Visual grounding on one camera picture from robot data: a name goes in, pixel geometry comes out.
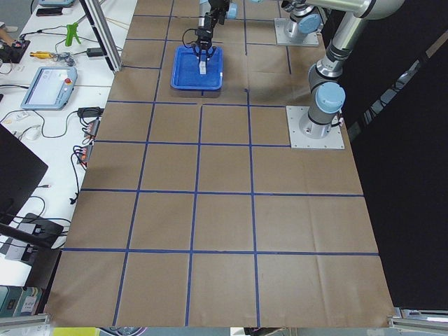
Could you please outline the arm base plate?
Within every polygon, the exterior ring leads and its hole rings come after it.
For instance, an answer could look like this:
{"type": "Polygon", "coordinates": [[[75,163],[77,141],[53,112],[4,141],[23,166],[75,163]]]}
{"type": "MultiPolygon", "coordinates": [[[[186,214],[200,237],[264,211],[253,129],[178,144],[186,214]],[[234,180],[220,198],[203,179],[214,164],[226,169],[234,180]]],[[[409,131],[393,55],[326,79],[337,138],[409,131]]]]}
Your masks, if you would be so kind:
{"type": "Polygon", "coordinates": [[[316,32],[321,20],[316,18],[302,18],[297,22],[286,18],[276,18],[274,28],[276,44],[279,46],[318,47],[316,32]]]}
{"type": "Polygon", "coordinates": [[[335,116],[328,125],[309,119],[308,106],[286,106],[288,133],[292,149],[344,150],[341,122],[335,116]]]}

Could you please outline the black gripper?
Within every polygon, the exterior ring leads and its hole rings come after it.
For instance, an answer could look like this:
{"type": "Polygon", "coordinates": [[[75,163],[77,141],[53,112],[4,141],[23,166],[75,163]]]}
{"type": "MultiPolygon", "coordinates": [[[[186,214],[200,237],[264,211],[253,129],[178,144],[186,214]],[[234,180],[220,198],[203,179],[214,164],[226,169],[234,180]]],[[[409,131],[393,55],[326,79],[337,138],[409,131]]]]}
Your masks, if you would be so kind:
{"type": "Polygon", "coordinates": [[[197,40],[191,43],[190,48],[194,56],[196,56],[198,63],[201,62],[201,54],[203,51],[206,53],[206,62],[208,62],[214,56],[217,49],[212,43],[214,35],[214,18],[212,15],[207,13],[204,16],[203,25],[195,30],[195,35],[197,36],[197,40]]]}

